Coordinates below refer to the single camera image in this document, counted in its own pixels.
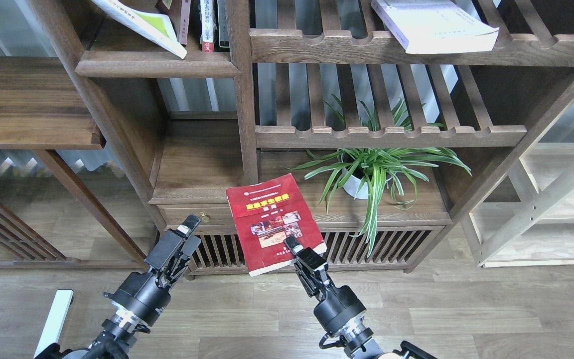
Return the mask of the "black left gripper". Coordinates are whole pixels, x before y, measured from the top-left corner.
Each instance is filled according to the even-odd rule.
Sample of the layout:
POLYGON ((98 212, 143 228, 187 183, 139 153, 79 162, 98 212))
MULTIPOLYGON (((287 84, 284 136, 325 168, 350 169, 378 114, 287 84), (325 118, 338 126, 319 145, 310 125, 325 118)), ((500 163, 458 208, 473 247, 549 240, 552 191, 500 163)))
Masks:
POLYGON ((149 271, 133 271, 114 293, 104 296, 152 326, 169 304, 169 291, 201 243, 193 235, 200 223, 201 218, 189 214, 176 230, 167 230, 145 259, 149 271))

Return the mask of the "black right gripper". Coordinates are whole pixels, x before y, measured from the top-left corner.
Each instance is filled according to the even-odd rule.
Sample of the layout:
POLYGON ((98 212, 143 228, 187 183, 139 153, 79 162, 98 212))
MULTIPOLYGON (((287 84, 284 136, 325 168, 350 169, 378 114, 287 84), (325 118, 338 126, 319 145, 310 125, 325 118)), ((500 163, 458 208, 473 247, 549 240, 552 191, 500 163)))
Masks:
POLYGON ((327 273, 325 259, 316 252, 303 252, 296 237, 289 236, 284 243, 296 259, 296 273, 306 293, 318 300, 313 313, 325 331, 331 337, 356 337, 363 332, 365 306, 351 288, 337 288, 327 273))

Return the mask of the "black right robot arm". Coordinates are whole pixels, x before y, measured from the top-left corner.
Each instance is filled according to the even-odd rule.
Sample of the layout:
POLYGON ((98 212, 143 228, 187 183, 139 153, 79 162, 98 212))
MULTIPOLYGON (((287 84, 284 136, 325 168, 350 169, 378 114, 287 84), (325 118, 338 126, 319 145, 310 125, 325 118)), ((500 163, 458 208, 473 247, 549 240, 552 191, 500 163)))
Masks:
POLYGON ((328 264, 312 248, 303 247, 290 236, 285 245, 294 255, 294 267, 305 291, 318 304, 313 313, 325 330, 318 346, 322 349, 342 348, 351 359, 432 359, 433 355, 408 341, 401 349, 384 352, 373 338, 373 331, 363 323, 365 306, 345 285, 337 288, 328 276, 328 264))

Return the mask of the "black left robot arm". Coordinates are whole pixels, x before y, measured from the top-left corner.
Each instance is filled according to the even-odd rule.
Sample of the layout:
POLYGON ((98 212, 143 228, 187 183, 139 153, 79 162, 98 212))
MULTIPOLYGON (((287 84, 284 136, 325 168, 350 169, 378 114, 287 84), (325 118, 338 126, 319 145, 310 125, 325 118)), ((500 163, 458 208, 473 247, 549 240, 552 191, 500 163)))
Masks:
POLYGON ((170 291, 184 275, 201 240, 193 235, 201 219, 190 214, 177 229, 159 239, 145 259, 149 270, 133 271, 114 293, 103 295, 117 308, 102 324, 103 331, 88 348, 61 351, 52 343, 37 359, 127 359, 137 339, 136 332, 148 334, 171 300, 170 291))

